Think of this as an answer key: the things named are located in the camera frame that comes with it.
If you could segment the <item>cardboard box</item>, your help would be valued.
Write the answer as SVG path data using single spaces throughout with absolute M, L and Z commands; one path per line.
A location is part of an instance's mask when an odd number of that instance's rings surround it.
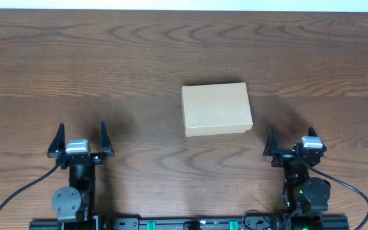
M 187 137 L 244 133 L 253 126 L 244 82 L 183 86 L 181 108 Z

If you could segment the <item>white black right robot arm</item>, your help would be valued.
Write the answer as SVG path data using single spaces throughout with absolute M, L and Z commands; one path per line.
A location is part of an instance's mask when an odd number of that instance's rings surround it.
M 273 229 L 323 229 L 322 214 L 328 210 L 331 185 L 324 179 L 309 176 L 320 163 L 326 146 L 312 127 L 308 135 L 292 149 L 282 149 L 274 127 L 266 141 L 263 155 L 272 157 L 271 166 L 284 170 L 282 197 L 287 210 L 272 219 Z

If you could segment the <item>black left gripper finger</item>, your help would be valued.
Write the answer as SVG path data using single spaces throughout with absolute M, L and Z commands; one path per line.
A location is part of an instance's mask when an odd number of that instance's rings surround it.
M 56 136 L 47 150 L 47 156 L 49 158 L 58 158 L 60 154 L 65 152 L 65 147 L 65 126 L 63 123 L 60 123 Z
M 100 127 L 100 149 L 102 150 L 102 153 L 104 153 L 107 157 L 114 156 L 114 148 L 107 134 L 107 129 L 104 121 L 101 122 Z

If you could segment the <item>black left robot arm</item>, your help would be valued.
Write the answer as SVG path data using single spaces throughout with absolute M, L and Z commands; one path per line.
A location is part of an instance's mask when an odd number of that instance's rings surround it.
M 62 170 L 69 170 L 69 186 L 60 188 L 52 197 L 52 207 L 60 223 L 82 222 L 90 219 L 95 199 L 95 166 L 114 156 L 105 123 L 100 127 L 100 151 L 92 153 L 88 140 L 65 142 L 65 126 L 60 124 L 47 150 Z

